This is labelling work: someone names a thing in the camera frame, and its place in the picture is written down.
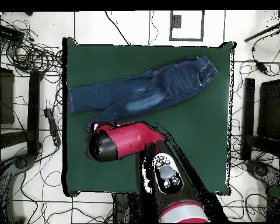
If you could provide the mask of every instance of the green tabletop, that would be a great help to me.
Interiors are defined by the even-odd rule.
[[[77,45],[67,39],[68,87],[128,78],[185,57],[207,56],[219,74],[201,93],[175,106],[130,121],[163,126],[187,155],[210,192],[228,195],[228,102],[230,52],[234,43],[219,48]],[[133,192],[137,190],[135,156],[106,163],[84,154],[85,125],[98,112],[67,115],[67,190]]]

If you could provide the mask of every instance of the black cable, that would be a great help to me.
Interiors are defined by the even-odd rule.
[[[158,29],[156,28],[156,26],[153,24],[152,20],[151,20],[152,26],[156,29],[157,34],[156,34],[155,39],[153,39],[151,42],[149,42],[149,44],[148,44],[148,45],[150,45],[153,41],[155,41],[155,40],[157,39],[158,35],[159,35],[159,30],[158,30]]]
[[[249,210],[248,210],[247,201],[248,201],[248,198],[250,198],[251,196],[254,196],[254,195],[257,195],[257,196],[262,197],[262,198],[264,198],[265,200],[267,200],[266,197],[264,197],[263,195],[261,195],[261,194],[259,194],[259,193],[252,193],[252,194],[250,194],[250,195],[248,195],[248,196],[246,197],[246,200],[245,200],[245,202],[244,202],[244,203],[245,203],[245,209],[246,209],[246,212],[247,212],[247,216],[248,216],[248,218],[249,218],[249,220],[250,220],[251,222],[253,222],[252,219],[251,219],[251,217],[250,217],[250,214],[252,214],[252,213],[249,212]],[[253,210],[254,210],[254,215],[255,215],[255,212],[258,212],[260,215],[262,215],[262,216],[265,217],[265,210],[264,210],[264,207],[262,207],[261,205],[257,205],[257,208],[258,208],[258,210],[262,209],[262,210],[264,211],[264,213],[258,212],[258,211],[256,211],[255,209],[253,209]]]
[[[110,22],[112,22],[112,24],[116,27],[116,29],[119,31],[120,35],[122,38],[124,38],[125,42],[130,46],[131,44],[125,39],[125,37],[123,36],[123,34],[120,32],[119,28],[116,26],[116,24],[109,18],[109,15],[107,13],[107,11],[105,11],[105,14],[107,16],[107,18],[109,19]]]
[[[280,74],[279,74],[279,72],[280,72],[280,65],[279,65],[279,64],[278,64],[278,66],[279,66],[279,71],[278,71],[277,73],[273,72],[272,69],[271,69],[272,64],[274,63],[275,59],[277,58],[277,56],[278,56],[279,53],[280,53],[280,49],[279,49],[277,55],[275,56],[275,58],[273,59],[273,61],[271,62],[270,66],[269,66],[269,71],[267,71],[266,65],[265,65],[264,63],[262,63],[262,62],[258,62],[258,61],[255,59],[255,57],[254,57],[255,46],[256,46],[256,44],[257,44],[260,40],[263,40],[263,39],[265,39],[265,38],[267,38],[267,37],[269,37],[269,36],[272,37],[273,35],[276,35],[276,34],[278,34],[278,33],[280,33],[280,29],[278,29],[277,31],[273,32],[272,34],[268,34],[268,35],[266,35],[266,36],[264,36],[264,37],[262,37],[262,38],[259,38],[259,39],[254,43],[254,45],[253,45],[253,47],[252,47],[252,49],[251,49],[251,50],[252,50],[252,57],[253,57],[253,60],[254,60],[255,63],[256,63],[257,68],[259,68],[260,71],[261,71],[262,73],[266,74],[267,76],[280,75]]]

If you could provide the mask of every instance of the blue jeans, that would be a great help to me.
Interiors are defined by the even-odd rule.
[[[128,121],[177,104],[206,88],[218,74],[206,57],[187,57],[168,66],[114,82],[68,88],[71,114],[101,111],[92,122]]]

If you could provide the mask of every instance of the jeans waistband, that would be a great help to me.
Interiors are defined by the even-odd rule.
[[[215,66],[213,65],[213,63],[208,59],[208,57],[201,56],[201,57],[199,57],[199,59],[201,59],[204,62],[204,64],[205,64],[203,66],[203,70],[208,71],[208,73],[210,74],[210,76],[212,78],[219,73],[217,71],[217,69],[215,68]]]

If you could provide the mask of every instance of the floor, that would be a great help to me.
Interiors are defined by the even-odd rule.
[[[271,77],[255,71],[254,63],[247,60],[252,59],[251,48],[256,40],[244,42],[245,38],[276,24],[278,11],[276,10],[206,10],[204,16],[204,38],[203,41],[169,41],[169,20],[170,11],[147,10],[136,12],[107,12],[108,17],[118,26],[125,41],[116,27],[108,20],[104,12],[34,12],[32,16],[25,13],[4,13],[1,18],[9,23],[16,20],[14,25],[25,28],[23,23],[28,21],[30,29],[37,36],[33,35],[34,44],[41,43],[51,47],[56,54],[61,48],[63,37],[74,37],[79,44],[114,44],[125,45],[127,42],[134,45],[143,46],[211,46],[217,47],[226,41],[237,43],[235,49],[235,66],[234,66],[234,88],[241,84],[241,74],[245,77],[255,78],[256,94],[255,101],[259,98],[259,87],[261,82],[272,80]],[[201,14],[196,11],[174,11],[175,15],[181,15],[183,18],[180,30],[174,30],[172,37],[185,39],[200,38]],[[273,72],[278,74],[278,63],[280,63],[280,35],[272,36],[261,40],[255,47],[255,58],[262,62],[272,61],[275,63],[271,66],[271,75]],[[6,56],[0,57],[1,66],[10,68],[16,76],[17,71],[9,66]],[[50,81],[56,82],[59,77],[56,75],[47,76]],[[27,102],[28,88],[26,87],[29,79],[16,77],[14,87],[14,111],[17,113],[24,127],[27,126],[27,107],[23,104],[23,99]],[[43,80],[41,83],[40,107],[45,108],[53,104],[57,91],[57,83],[50,83]],[[232,163],[233,168],[230,172],[230,185],[232,193],[230,196],[218,196],[222,202],[225,214],[235,222],[262,222],[264,221],[264,211],[266,200],[259,195],[265,196],[262,184],[245,171],[245,165],[238,165],[241,161],[237,160],[236,150],[240,142],[237,141],[237,135],[240,135],[239,127],[241,126],[242,112],[242,89],[239,89],[238,95],[233,96],[233,128],[232,134],[235,146],[233,151]],[[258,105],[255,104],[255,119],[257,119]],[[62,128],[62,109],[60,113],[55,111],[55,119],[59,121]],[[2,125],[2,128],[21,128],[15,120],[13,125]],[[48,121],[44,116],[40,116],[40,128],[48,129]],[[254,121],[254,131],[257,128],[257,121]],[[11,130],[3,129],[1,133]],[[42,156],[46,156],[54,151],[54,145],[51,137],[46,138],[50,132],[40,131],[40,140],[44,140]],[[5,160],[19,150],[25,151],[26,144],[16,145],[4,149],[0,152],[0,159]],[[273,166],[278,167],[278,160],[272,159],[270,154],[261,157],[272,162]],[[35,200],[38,204],[26,198],[20,191],[24,174],[16,179],[13,188],[13,210],[16,216],[25,216],[26,223],[95,223],[99,222],[110,214],[113,207],[113,200],[110,193],[93,193],[82,192],[75,198],[68,198],[62,192],[61,185],[62,171],[62,146],[60,150],[51,156],[35,164],[26,174],[23,191]],[[249,205],[248,212],[244,207],[243,201],[247,198]]]

